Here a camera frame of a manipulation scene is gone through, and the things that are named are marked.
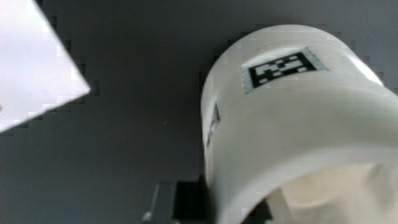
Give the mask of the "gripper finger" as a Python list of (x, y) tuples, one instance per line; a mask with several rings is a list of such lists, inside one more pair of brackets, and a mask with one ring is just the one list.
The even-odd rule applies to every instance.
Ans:
[(162, 181), (143, 224), (209, 224), (209, 189), (205, 178)]

